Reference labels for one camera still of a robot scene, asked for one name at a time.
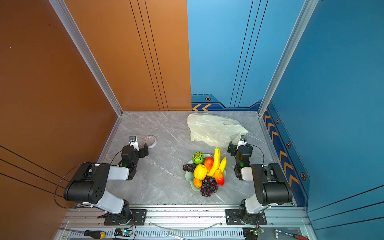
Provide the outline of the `green custard apple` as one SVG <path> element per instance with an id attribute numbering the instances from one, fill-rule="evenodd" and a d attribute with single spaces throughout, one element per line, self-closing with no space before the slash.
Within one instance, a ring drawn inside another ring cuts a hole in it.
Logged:
<path id="1" fill-rule="evenodd" d="M 201 153 L 201 152 L 196 152 L 194 153 L 193 157 L 192 157 L 192 161 L 194 164 L 196 165 L 200 165 L 200 164 L 203 164 L 204 163 L 204 154 Z"/>

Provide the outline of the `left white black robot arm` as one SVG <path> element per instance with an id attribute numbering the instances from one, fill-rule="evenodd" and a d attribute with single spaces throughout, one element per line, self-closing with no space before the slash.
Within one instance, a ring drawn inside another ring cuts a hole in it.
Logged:
<path id="1" fill-rule="evenodd" d="M 130 144 L 122 149 L 122 160 L 118 165 L 83 163 L 64 191 L 64 199 L 77 204 L 86 204 L 104 212 L 98 216 L 106 226 L 134 224 L 135 215 L 129 202 L 106 190 L 108 181 L 131 181 L 140 158 L 149 155 L 149 148 L 135 148 Z"/>

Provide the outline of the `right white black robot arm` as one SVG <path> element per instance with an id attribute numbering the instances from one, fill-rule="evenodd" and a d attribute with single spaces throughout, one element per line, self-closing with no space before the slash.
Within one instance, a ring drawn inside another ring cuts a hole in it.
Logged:
<path id="1" fill-rule="evenodd" d="M 235 157 L 234 172 L 240 181 L 253 182 L 255 193 L 242 200 L 237 210 L 227 209 L 227 225 L 266 225 L 265 211 L 273 205 L 293 200 L 291 187 L 279 164 L 251 164 L 253 145 L 229 143 L 228 153 Z"/>

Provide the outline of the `yellow ribbed fruit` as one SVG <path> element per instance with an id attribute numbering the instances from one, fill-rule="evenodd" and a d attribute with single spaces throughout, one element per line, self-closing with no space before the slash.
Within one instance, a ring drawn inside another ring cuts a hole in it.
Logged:
<path id="1" fill-rule="evenodd" d="M 204 180 L 207 176 L 208 169 L 205 165 L 197 165 L 194 170 L 194 178 Z"/>

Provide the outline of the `translucent plastic bag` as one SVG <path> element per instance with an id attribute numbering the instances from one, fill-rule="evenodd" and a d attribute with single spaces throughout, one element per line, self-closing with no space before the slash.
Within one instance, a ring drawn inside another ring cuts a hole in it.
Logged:
<path id="1" fill-rule="evenodd" d="M 207 113 L 192 113 L 187 118 L 193 142 L 203 142 L 212 147 L 224 148 L 237 142 L 249 131 L 231 118 Z"/>

